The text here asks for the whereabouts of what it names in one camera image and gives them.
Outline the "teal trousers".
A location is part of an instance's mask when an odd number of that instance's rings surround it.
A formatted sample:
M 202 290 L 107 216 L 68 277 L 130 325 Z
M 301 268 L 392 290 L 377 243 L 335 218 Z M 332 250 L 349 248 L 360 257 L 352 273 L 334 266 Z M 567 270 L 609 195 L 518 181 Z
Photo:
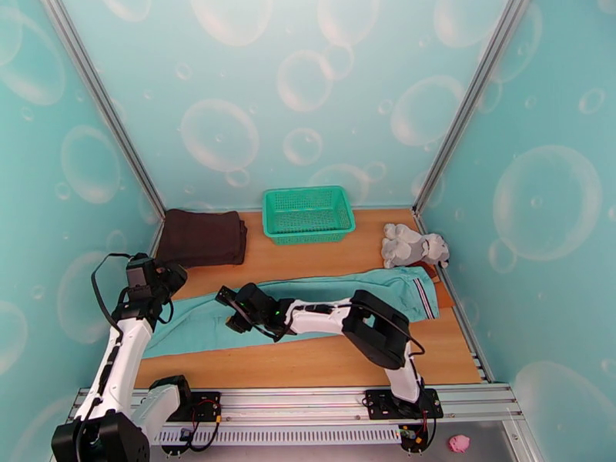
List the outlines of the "teal trousers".
M 374 269 L 345 276 L 307 277 L 269 281 L 260 289 L 275 299 L 294 298 L 307 302 L 330 302 L 366 290 L 407 316 L 411 323 L 439 316 L 434 283 L 421 267 Z M 226 350 L 270 344 L 270 338 L 256 330 L 237 333 L 227 325 L 233 309 L 218 303 L 210 293 L 174 304 L 174 316 L 159 325 L 149 341 L 146 358 Z

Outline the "green plastic basket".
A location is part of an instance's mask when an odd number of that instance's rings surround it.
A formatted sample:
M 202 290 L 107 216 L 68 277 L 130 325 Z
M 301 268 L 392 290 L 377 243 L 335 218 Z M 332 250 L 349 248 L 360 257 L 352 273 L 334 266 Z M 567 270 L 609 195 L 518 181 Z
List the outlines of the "green plastic basket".
M 263 193 L 264 234 L 277 246 L 335 243 L 356 229 L 341 186 L 270 189 Z

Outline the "dark brown folded trousers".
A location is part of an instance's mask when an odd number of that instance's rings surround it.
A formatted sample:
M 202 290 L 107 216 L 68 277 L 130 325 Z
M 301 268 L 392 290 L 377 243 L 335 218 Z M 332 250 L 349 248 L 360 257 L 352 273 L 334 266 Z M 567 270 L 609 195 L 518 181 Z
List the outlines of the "dark brown folded trousers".
M 184 268 L 241 265 L 246 255 L 247 227 L 236 211 L 166 212 L 156 258 Z

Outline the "grey plush toy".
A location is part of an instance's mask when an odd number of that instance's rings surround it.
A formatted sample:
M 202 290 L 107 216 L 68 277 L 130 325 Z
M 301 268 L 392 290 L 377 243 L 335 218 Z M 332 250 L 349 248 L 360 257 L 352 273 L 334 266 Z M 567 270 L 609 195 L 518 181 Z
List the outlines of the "grey plush toy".
M 440 268 L 449 265 L 449 246 L 439 234 L 420 234 L 401 223 L 385 224 L 383 234 L 380 255 L 385 269 L 416 263 Z

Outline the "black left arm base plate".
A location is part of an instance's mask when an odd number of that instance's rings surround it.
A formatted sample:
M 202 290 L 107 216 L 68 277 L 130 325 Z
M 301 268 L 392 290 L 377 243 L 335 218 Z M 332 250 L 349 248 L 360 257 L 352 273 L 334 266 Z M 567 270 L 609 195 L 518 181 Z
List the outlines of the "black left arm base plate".
M 186 420 L 191 423 L 215 423 L 222 413 L 220 392 L 194 391 L 187 404 Z

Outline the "aluminium mounting rail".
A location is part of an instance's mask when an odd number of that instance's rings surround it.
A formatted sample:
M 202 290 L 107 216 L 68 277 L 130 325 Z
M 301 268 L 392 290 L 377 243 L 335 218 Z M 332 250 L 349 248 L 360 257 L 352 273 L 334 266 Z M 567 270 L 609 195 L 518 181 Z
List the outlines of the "aluminium mounting rail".
M 521 420 L 512 389 L 502 383 L 436 385 L 443 423 Z M 222 422 L 237 426 L 403 423 L 371 420 L 362 404 L 364 387 L 304 387 L 222 390 Z

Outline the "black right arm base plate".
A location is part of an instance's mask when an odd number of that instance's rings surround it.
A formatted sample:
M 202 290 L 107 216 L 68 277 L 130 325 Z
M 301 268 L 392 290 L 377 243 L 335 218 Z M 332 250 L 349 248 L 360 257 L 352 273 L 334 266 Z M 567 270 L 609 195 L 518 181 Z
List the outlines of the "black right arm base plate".
M 444 417 L 434 388 L 420 388 L 416 403 L 395 397 L 390 389 L 370 389 L 365 391 L 362 404 L 371 420 L 438 420 Z

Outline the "aluminium frame post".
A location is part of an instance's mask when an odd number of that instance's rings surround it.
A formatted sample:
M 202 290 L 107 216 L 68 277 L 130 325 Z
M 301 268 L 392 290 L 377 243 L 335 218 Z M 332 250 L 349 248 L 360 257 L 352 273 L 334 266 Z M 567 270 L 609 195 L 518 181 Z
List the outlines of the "aluminium frame post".
M 441 174 L 446 169 L 450 157 L 470 122 L 479 99 L 484 93 L 492 72 L 504 52 L 518 23 L 524 16 L 531 0 L 507 0 L 494 32 L 480 57 L 467 91 L 460 103 L 454 119 L 440 145 L 435 160 L 427 173 L 416 201 L 411 209 L 413 217 L 419 219 L 427 208 L 432 192 L 437 187 Z
M 139 153 L 133 145 L 118 111 L 112 104 L 111 97 L 103 84 L 100 74 L 95 70 L 94 62 L 90 58 L 77 28 L 73 24 L 63 0 L 40 0 L 40 2 L 90 96 L 98 110 L 102 113 L 103 120 L 122 150 L 127 163 L 135 174 L 157 216 L 162 219 L 166 212 L 164 203 Z

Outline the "aluminium side rail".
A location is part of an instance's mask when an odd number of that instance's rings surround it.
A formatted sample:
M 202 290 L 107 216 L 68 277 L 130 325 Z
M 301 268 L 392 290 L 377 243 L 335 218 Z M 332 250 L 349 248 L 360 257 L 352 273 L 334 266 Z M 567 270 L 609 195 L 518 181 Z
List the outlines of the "aluminium side rail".
M 493 373 L 474 332 L 472 321 L 473 317 L 469 314 L 469 309 L 466 307 L 466 303 L 457 294 L 447 270 L 439 269 L 438 272 L 441 281 L 454 302 L 454 315 L 469 347 L 470 355 L 474 359 L 475 366 L 480 374 L 480 377 L 484 383 L 493 383 Z

